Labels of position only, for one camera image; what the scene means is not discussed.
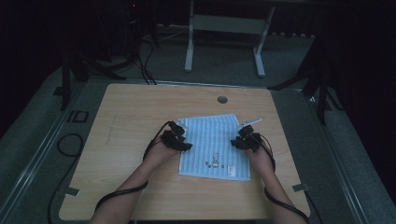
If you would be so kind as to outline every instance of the gray carpet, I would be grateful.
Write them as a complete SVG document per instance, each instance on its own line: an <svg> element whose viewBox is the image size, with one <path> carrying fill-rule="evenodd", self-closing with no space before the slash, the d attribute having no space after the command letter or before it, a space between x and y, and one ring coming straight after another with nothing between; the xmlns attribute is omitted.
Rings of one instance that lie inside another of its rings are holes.
<svg viewBox="0 0 396 224"><path fill-rule="evenodd" d="M148 70L161 81L264 88L293 77L312 43L312 39L305 37L269 36L262 54L267 76L259 78L256 76L251 43L248 42L249 38L245 40L242 46L238 46L234 41L213 43L213 40L209 42L207 39L197 39L192 71L185 73L186 38L183 35L170 38L161 42L160 48L153 51ZM149 45L142 47L141 54L146 59ZM120 75L128 77L124 82L142 83L137 66L120 71ZM75 101L68 110L60 112L61 98L52 96L52 92L61 84L61 73L57 71L48 78L21 117L1 139L0 203L6 200L23 168L59 117L67 118L71 110L90 112L86 123L64 120L53 143L68 133L79 133L86 139L106 86L111 82L114 80L92 74L89 82L82 84L82 91L75 96ZM300 89L303 85L304 81L290 88ZM323 128L313 112L315 104L310 103L298 91L274 91L273 94L300 178L311 187L308 193L324 223L355 223L331 150L339 152L342 168L359 198L366 223L392 223L396 219L395 207L384 191L346 114L335 109L327 111L328 125ZM70 153L77 152L77 139L67 138L62 148ZM73 158L66 158L59 153L56 144L52 144L29 189L15 206L9 223L46 223L51 195L72 163ZM72 174L67 176L54 197L50 207L52 223L66 223L57 214L71 176ZM310 220L311 223L318 223L317 214L312 207Z"/></svg>

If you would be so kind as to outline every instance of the white metal table leg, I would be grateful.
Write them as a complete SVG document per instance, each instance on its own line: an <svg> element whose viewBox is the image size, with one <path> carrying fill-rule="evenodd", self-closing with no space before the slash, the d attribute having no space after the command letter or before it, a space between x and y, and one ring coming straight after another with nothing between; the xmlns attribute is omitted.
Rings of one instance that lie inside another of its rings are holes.
<svg viewBox="0 0 396 224"><path fill-rule="evenodd" d="M189 45L187 46L186 63L184 65L184 71L190 72L192 69L192 57L194 53L194 1L190 1L190 25L189 25Z"/></svg>
<svg viewBox="0 0 396 224"><path fill-rule="evenodd" d="M265 76L264 65L262 64L262 46L264 45L265 37L267 37L268 29L271 24L271 19L274 15L274 11L275 11L275 7L271 7L267 19L265 20L265 24L262 27L260 43L257 47L253 48L254 60L256 61L256 67L257 67L257 75L259 77Z"/></svg>

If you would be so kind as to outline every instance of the folded cloth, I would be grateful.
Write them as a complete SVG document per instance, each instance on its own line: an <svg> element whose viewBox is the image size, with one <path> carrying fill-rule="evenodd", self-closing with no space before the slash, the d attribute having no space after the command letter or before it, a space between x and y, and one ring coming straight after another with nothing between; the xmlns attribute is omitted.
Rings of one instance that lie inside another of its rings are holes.
<svg viewBox="0 0 396 224"><path fill-rule="evenodd" d="M180 119L185 137L193 144L181 153L179 174L249 181L250 164L240 149L231 145L239 131L235 114Z"/></svg>

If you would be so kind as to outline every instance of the table top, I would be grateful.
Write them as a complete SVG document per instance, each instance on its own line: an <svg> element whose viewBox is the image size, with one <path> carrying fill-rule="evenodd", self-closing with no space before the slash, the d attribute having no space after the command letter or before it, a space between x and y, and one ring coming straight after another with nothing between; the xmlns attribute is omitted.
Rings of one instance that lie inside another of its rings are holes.
<svg viewBox="0 0 396 224"><path fill-rule="evenodd" d="M219 96L228 99L218 102ZM114 191L141 163L155 133L168 120L235 114L239 122L263 118L252 125L270 142L276 174L294 205L310 214L300 178L282 129L271 92L266 89L110 84L99 107L60 218L88 220L96 203ZM250 181L231 181L178 174L180 155L172 157L150 178L132 219L262 219L270 216L263 183L254 170Z"/></svg>

